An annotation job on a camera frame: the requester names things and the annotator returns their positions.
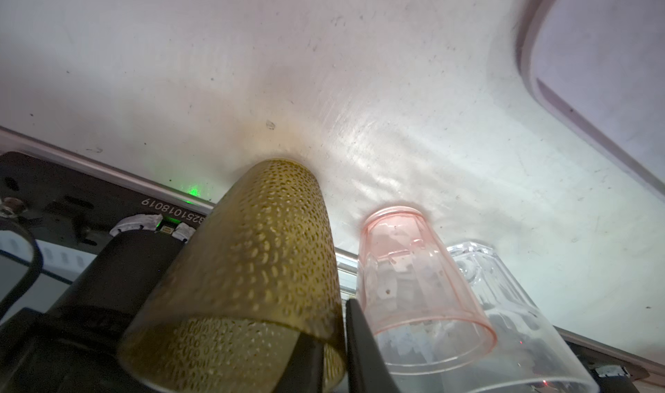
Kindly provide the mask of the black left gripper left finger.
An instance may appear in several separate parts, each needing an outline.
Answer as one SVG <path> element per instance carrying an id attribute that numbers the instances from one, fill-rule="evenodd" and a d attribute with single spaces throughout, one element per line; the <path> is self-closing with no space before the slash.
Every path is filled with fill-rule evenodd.
<path id="1" fill-rule="evenodd" d="M 309 335 L 300 335 L 273 393 L 322 393 L 324 346 Z"/>

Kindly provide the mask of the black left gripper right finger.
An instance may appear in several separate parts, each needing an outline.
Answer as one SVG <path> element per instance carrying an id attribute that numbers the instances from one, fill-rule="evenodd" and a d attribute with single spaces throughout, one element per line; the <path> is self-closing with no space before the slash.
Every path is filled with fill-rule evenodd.
<path id="1" fill-rule="evenodd" d="M 351 393 L 400 393 L 356 299 L 346 301 L 346 349 Z"/>

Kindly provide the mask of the pink clear glass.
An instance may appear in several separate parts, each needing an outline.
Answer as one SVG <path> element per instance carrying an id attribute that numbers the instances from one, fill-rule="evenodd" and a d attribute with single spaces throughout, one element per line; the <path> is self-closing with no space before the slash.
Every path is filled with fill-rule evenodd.
<path id="1" fill-rule="evenodd" d="M 362 228 L 357 299 L 392 375 L 469 365 L 497 344 L 459 266 L 418 210 L 381 209 Z"/>

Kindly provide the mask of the large olive green glass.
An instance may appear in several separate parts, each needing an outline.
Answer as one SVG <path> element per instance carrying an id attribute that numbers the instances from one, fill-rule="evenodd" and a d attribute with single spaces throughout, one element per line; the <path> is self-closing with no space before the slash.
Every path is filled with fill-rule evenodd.
<path id="1" fill-rule="evenodd" d="M 121 367 L 163 392 L 270 392 L 301 335 L 346 374 L 342 299 L 320 185 L 302 164 L 249 169 L 206 217 L 124 333 Z"/>

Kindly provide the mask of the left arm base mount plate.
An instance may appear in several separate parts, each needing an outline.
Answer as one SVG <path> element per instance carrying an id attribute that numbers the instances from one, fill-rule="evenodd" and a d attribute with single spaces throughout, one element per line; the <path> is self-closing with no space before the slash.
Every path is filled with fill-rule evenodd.
<path id="1" fill-rule="evenodd" d="M 1 155 L 1 213 L 40 241 L 98 254 L 110 231 L 134 215 L 161 215 L 176 227 L 198 228 L 205 215 L 186 202 L 148 197 L 74 169 L 18 152 Z"/>

